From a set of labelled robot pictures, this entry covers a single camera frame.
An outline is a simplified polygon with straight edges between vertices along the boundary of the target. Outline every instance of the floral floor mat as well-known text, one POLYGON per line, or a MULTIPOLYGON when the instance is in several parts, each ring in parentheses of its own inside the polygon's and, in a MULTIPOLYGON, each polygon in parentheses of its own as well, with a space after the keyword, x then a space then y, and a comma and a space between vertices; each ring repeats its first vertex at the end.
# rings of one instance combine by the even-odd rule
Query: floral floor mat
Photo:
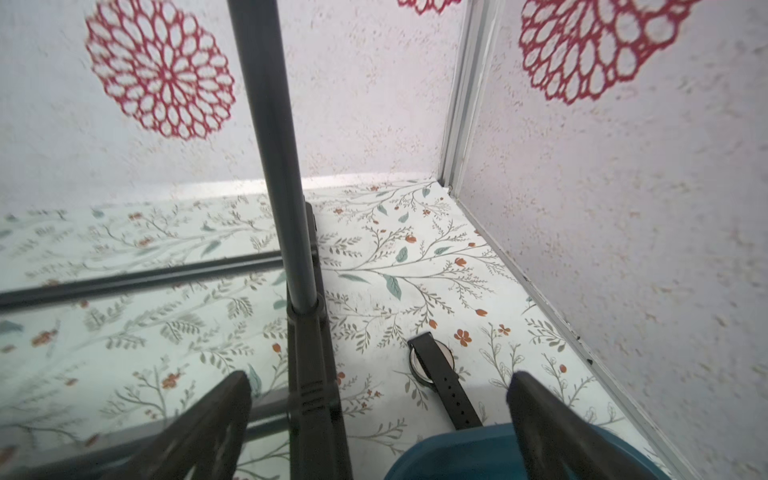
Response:
MULTIPOLYGON (((383 478, 410 446, 452 431, 408 367, 430 331, 486 425, 527 370, 578 415, 659 458, 433 180, 306 192, 355 478, 383 478)), ((0 220, 0 289, 278 250, 263 195, 0 220)), ((0 316, 0 473, 62 444, 172 420, 227 373, 262 393, 287 384, 285 276, 276 270, 83 299, 0 316)), ((286 433, 243 448, 236 478, 289 477, 286 433)))

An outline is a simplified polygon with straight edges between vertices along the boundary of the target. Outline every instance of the blue plastic container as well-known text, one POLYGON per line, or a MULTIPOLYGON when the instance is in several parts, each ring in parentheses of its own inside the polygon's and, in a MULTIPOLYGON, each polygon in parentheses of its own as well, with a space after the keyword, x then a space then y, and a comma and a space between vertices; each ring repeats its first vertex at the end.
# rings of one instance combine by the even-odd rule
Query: blue plastic container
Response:
MULTIPOLYGON (((670 480, 651 460, 616 435, 595 427, 628 458, 659 480, 670 480)), ((523 457, 511 423, 437 435, 402 454, 385 480, 527 480, 523 457)))

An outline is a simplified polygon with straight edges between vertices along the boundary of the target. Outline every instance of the red lace doily pattern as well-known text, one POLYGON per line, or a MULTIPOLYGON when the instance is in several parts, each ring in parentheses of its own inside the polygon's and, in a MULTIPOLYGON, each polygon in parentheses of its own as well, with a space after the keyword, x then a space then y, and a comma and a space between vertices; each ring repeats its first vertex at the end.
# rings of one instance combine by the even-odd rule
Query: red lace doily pattern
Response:
POLYGON ((397 0, 398 5, 413 8, 419 15, 428 10, 434 10, 439 15, 448 5, 461 2, 462 0, 397 0))
POLYGON ((216 40, 170 2, 112 0, 85 19, 104 92, 144 128, 205 138, 230 117, 234 80, 216 40))
POLYGON ((698 0, 528 0, 518 44, 531 86, 572 104, 630 81, 698 0))

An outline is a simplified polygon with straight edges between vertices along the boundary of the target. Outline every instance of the black watch strap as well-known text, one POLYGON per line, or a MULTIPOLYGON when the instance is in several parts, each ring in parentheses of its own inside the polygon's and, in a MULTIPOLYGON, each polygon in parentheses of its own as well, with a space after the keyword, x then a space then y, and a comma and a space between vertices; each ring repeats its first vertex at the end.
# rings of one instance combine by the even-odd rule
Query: black watch strap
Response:
POLYGON ((432 334, 427 332, 412 338, 408 341, 408 345, 415 350, 422 368, 435 383, 437 393, 453 426, 457 430, 482 427, 475 408, 458 382, 458 375, 445 360, 432 334))

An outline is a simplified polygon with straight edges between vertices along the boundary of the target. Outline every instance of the speckled wall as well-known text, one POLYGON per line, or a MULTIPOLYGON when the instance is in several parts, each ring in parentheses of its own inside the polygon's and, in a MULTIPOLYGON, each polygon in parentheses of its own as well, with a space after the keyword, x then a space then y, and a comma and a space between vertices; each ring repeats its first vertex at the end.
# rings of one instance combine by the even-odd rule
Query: speckled wall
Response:
POLYGON ((768 478, 768 3, 516 0, 492 62, 459 198, 705 478, 768 478))
MULTIPOLYGON (((464 11, 280 2, 304 176, 437 171, 464 11)), ((8 0, 0 39, 0 204, 263 176, 226 2, 8 0)))

